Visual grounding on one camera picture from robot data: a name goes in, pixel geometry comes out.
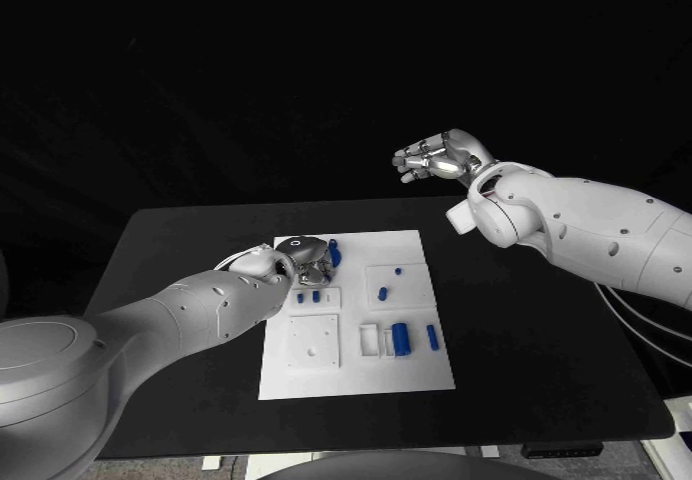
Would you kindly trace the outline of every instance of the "table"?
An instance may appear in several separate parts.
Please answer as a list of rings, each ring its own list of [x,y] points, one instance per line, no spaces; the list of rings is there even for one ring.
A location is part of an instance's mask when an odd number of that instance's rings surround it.
[[[259,401],[262,323],[144,383],[99,458],[672,435],[670,415],[592,284],[533,249],[500,249],[478,231],[458,236],[444,212],[461,200],[137,212],[86,315],[153,295],[274,236],[418,230],[457,389]]]

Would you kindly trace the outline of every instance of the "white mat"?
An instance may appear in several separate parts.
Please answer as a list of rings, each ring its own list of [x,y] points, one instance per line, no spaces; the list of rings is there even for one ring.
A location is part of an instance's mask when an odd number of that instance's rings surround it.
[[[400,282],[409,280],[406,265],[424,264],[421,237],[416,230],[395,232],[364,232],[314,235],[323,240],[336,239],[341,252],[341,264],[328,287],[340,288],[340,307],[327,307],[324,311],[314,308],[304,312],[295,310],[295,302],[285,302],[282,310],[266,321],[264,340],[262,374],[259,382],[259,400],[278,398],[305,398],[333,395],[359,395],[367,393],[415,392],[425,390],[452,390],[447,348],[437,307],[400,307],[393,310],[369,308],[366,267],[390,265],[392,272],[402,268]],[[274,246],[288,237],[276,237]],[[429,276],[418,275],[421,289],[431,291]],[[395,299],[396,278],[392,277],[390,295]],[[287,348],[289,317],[336,314],[338,316],[338,368],[288,367]],[[392,323],[403,322],[408,326],[411,355],[396,358],[362,358],[360,336],[362,324],[377,325],[377,335],[390,328]],[[434,325],[439,350],[429,347],[425,327]]]

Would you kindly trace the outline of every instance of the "robotic hand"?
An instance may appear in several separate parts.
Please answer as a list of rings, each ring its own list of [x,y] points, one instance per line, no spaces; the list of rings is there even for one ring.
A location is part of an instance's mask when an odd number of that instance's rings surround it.
[[[447,212],[460,234],[477,227],[499,247],[529,246],[579,277],[692,310],[692,217],[680,209],[627,188],[497,161],[461,130],[398,150],[392,164],[403,183],[438,176],[468,188]]]
[[[147,378],[271,318],[295,277],[326,285],[337,261],[336,244],[292,237],[86,320],[1,323],[0,478],[76,478]]]

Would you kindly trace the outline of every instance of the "small blue part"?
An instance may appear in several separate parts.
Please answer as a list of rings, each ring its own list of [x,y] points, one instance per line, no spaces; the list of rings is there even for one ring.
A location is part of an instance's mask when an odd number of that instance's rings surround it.
[[[408,329],[405,323],[392,325],[393,354],[398,357],[411,355],[411,344],[408,343]]]
[[[334,239],[328,241],[328,255],[331,256],[331,265],[334,267],[338,266],[341,263],[341,252],[336,248],[338,246],[338,243]]]
[[[435,327],[434,325],[428,325],[425,328],[428,330],[429,348],[432,350],[439,350],[439,345],[437,344]]]

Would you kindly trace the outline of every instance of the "dark curtain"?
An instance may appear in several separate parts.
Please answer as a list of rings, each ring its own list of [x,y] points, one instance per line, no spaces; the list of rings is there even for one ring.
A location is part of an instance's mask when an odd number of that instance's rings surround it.
[[[692,211],[687,6],[542,12],[549,23],[511,29],[496,17],[513,13],[444,28],[438,17],[428,35],[390,25],[377,40],[323,24],[266,40],[272,27],[238,19],[16,40],[21,66],[0,76],[16,295],[33,290],[30,303],[89,268],[98,280],[142,208],[462,195],[439,179],[400,185],[389,166],[452,127],[496,158]]]

